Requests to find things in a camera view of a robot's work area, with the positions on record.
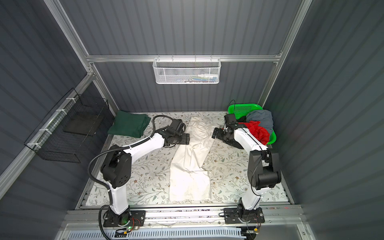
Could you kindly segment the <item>white printed t shirt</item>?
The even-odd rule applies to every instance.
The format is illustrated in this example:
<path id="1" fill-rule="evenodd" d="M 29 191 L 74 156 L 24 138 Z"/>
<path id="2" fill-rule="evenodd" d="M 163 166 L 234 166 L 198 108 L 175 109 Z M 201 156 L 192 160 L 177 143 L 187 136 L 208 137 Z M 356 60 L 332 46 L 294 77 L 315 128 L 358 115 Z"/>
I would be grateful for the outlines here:
<path id="1" fill-rule="evenodd" d="M 186 129 L 190 143 L 178 147 L 170 165 L 171 202 L 196 202 L 211 198 L 211 181 L 203 164 L 214 144 L 212 134 L 218 127 L 200 117 L 191 117 Z"/>

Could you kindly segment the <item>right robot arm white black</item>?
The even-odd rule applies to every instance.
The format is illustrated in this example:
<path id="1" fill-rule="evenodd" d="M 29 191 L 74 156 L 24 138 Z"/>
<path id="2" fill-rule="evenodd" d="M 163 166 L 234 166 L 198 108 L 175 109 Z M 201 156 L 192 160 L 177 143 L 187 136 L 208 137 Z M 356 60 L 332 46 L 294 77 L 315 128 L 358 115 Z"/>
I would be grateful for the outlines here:
<path id="1" fill-rule="evenodd" d="M 215 128 L 212 138 L 241 148 L 248 154 L 249 186 L 239 200 L 238 210 L 240 215 L 255 211 L 264 196 L 281 182 L 281 172 L 278 168 L 279 154 L 263 145 L 249 129 L 237 125 L 234 128 Z"/>

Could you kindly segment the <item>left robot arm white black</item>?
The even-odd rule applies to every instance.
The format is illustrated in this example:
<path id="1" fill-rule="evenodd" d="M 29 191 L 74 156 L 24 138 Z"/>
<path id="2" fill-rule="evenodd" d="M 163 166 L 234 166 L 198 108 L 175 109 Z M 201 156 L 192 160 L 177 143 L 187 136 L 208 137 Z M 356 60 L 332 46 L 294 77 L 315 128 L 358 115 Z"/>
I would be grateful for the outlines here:
<path id="1" fill-rule="evenodd" d="M 166 131 L 160 131 L 130 146 L 112 146 L 101 167 L 102 177 L 107 184 L 111 211 L 120 216 L 129 209 L 126 184 L 131 177 L 135 161 L 154 150 L 189 143 L 190 135 L 187 133 L 173 136 Z"/>

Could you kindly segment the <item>green plastic laundry basket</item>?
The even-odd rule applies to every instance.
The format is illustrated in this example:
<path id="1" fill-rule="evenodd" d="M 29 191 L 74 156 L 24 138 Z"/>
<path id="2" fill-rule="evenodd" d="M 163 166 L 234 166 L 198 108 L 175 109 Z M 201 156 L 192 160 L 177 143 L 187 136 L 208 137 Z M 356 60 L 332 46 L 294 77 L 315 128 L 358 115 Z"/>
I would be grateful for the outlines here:
<path id="1" fill-rule="evenodd" d="M 233 104 L 228 107 L 228 113 L 235 114 L 237 121 L 240 123 L 247 123 L 246 115 L 254 110 L 263 110 L 263 108 L 257 104 Z M 276 140 L 277 136 L 273 130 L 267 145 L 273 144 Z"/>

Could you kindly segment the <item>red t shirt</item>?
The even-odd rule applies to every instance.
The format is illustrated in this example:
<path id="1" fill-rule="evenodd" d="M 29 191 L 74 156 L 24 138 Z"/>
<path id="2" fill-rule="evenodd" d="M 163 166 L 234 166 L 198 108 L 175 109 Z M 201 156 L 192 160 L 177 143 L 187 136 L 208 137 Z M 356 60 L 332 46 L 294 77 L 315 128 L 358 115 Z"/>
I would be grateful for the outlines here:
<path id="1" fill-rule="evenodd" d="M 250 122 L 241 123 L 241 124 L 245 125 L 249 129 L 250 133 L 259 142 L 261 142 L 263 145 L 267 145 L 267 143 L 270 140 L 270 134 L 265 128 L 259 126 L 260 123 L 261 123 L 260 121 L 250 121 Z"/>

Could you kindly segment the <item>floral patterned table mat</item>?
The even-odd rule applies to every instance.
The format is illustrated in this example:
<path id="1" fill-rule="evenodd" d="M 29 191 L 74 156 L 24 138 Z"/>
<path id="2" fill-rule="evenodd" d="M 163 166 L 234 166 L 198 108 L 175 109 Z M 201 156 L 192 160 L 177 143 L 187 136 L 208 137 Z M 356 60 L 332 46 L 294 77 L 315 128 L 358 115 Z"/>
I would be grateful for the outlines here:
<path id="1" fill-rule="evenodd" d="M 200 117 L 205 123 L 223 126 L 226 112 L 168 112 L 158 113 L 156 127 L 170 124 L 167 116 L 181 119 L 188 124 L 192 117 Z M 132 166 L 131 178 L 126 189 L 130 205 L 171 205 L 169 199 L 170 166 L 177 148 L 155 150 Z M 203 204 L 236 203 L 248 189 L 248 156 L 239 150 L 215 140 L 203 164 L 210 176 L 212 196 Z"/>

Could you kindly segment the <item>folded dark green t shirt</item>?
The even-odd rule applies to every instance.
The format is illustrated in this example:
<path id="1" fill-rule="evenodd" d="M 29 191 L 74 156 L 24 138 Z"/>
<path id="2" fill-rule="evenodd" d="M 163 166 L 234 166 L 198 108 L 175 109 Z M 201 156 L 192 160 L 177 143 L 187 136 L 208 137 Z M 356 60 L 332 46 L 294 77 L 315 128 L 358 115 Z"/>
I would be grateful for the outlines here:
<path id="1" fill-rule="evenodd" d="M 146 114 L 118 111 L 114 124 L 108 130 L 108 134 L 141 138 L 150 121 L 151 118 Z"/>

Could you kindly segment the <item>grey blue t shirt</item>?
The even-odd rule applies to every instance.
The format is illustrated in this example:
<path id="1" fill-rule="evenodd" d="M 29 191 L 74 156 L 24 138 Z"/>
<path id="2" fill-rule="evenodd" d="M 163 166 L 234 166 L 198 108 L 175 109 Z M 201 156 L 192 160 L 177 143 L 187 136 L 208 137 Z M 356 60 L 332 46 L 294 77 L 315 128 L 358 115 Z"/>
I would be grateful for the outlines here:
<path id="1" fill-rule="evenodd" d="M 269 134 L 273 132 L 273 116 L 268 110 L 254 110 L 246 115 L 246 121 L 260 122 L 259 126 L 266 129 Z"/>

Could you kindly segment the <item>white bottle in basket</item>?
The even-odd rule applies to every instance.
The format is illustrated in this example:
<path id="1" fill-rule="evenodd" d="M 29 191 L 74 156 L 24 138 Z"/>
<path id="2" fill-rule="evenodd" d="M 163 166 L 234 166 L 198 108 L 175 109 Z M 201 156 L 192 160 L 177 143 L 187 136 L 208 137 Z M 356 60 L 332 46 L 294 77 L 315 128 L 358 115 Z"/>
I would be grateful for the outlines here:
<path id="1" fill-rule="evenodd" d="M 199 74 L 199 75 L 198 75 L 198 78 L 208 79 L 208 80 L 210 80 L 210 81 L 214 81 L 214 80 L 216 80 L 218 77 L 219 77 L 218 74 Z"/>

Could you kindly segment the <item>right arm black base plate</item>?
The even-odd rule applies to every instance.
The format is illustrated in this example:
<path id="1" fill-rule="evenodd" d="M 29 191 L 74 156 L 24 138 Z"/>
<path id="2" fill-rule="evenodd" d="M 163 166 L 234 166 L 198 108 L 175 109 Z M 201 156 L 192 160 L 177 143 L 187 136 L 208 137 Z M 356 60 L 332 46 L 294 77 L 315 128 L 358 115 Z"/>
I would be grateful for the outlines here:
<path id="1" fill-rule="evenodd" d="M 263 224 L 265 217 L 262 208 L 245 210 L 243 208 L 224 208 L 224 219 L 230 224 Z"/>

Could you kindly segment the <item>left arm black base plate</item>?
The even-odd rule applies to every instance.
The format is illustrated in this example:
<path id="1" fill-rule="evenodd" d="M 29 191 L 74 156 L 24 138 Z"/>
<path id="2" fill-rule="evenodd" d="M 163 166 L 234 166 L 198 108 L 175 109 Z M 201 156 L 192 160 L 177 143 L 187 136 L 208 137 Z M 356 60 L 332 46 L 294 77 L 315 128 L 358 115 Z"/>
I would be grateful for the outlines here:
<path id="1" fill-rule="evenodd" d="M 146 211 L 126 210 L 117 215 L 112 210 L 102 214 L 103 227 L 142 227 L 146 218 Z"/>

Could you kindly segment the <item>aluminium mounting rail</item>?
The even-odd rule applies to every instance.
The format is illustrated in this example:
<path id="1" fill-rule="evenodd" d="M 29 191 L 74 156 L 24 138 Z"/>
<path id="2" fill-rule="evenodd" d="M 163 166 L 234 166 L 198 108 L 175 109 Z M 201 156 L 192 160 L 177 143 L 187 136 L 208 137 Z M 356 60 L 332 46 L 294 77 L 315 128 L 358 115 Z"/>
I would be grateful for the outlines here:
<path id="1" fill-rule="evenodd" d="M 235 208 L 234 204 L 202 205 L 202 206 L 170 206 L 159 207 L 133 206 L 132 211 L 146 211 L 142 228 L 192 228 L 192 227 L 251 227 L 252 225 L 300 225 L 307 222 L 300 205 L 266 205 L 261 208 L 264 213 L 263 224 L 230 224 L 224 219 L 224 208 Z"/>

